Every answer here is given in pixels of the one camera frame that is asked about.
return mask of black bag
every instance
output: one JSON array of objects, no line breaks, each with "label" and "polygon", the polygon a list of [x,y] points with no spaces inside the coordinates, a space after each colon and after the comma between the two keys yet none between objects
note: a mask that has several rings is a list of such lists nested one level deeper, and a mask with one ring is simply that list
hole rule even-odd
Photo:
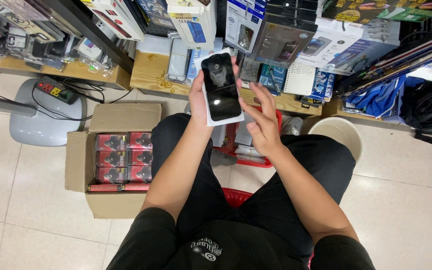
[{"label": "black bag", "polygon": [[406,86],[401,97],[401,113],[405,124],[419,130],[432,129],[432,82]]}]

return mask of power strip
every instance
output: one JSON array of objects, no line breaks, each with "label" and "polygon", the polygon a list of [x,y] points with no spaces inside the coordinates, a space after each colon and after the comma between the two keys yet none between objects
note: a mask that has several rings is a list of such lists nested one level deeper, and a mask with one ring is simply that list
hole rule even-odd
[{"label": "power strip", "polygon": [[36,83],[35,89],[41,90],[58,100],[71,105],[77,98],[73,89],[68,89],[63,83],[43,76]]}]

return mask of gray sock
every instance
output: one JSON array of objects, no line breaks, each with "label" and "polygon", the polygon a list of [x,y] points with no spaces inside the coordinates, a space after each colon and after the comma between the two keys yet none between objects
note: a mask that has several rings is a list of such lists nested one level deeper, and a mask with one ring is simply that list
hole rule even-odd
[{"label": "gray sock", "polygon": [[212,167],[218,167],[219,165],[231,166],[236,164],[237,161],[237,157],[213,149],[209,163],[211,163]]}]

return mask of red plastic stool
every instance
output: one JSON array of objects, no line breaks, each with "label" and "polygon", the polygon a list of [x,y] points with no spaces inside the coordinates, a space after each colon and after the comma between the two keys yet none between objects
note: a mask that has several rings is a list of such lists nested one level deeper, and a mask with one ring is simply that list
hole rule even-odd
[{"label": "red plastic stool", "polygon": [[[247,199],[249,199],[249,197],[251,197],[251,195],[253,195],[252,193],[243,190],[237,190],[237,189],[226,188],[226,187],[223,187],[222,189],[227,202],[229,203],[230,206],[234,208],[239,208],[244,201],[246,201]],[[309,258],[308,268],[311,268],[311,259],[313,259],[314,256],[315,256],[314,253],[311,254],[311,257]]]}]

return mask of hand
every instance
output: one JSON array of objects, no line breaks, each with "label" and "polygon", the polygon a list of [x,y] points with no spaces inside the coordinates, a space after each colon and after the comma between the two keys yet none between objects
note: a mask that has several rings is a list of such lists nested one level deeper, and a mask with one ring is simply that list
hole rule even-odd
[{"label": "hand", "polygon": [[[233,72],[236,77],[239,74],[239,67],[236,65],[235,56],[231,57],[231,64],[233,65]],[[204,83],[204,73],[202,70],[200,70],[198,76],[196,76],[192,82],[188,95],[189,105],[191,107],[191,121],[201,128],[205,127],[205,129],[210,129],[212,131],[213,127],[207,126],[207,108],[205,94],[202,89]],[[241,88],[241,83],[241,79],[236,80],[236,86],[238,90]]]},{"label": "hand", "polygon": [[276,101],[273,95],[262,84],[250,83],[251,89],[257,97],[254,101],[261,105],[262,113],[255,107],[248,105],[242,97],[239,103],[243,110],[256,122],[246,125],[252,137],[252,144],[261,155],[271,159],[284,147],[279,139],[278,119],[276,118]]}]

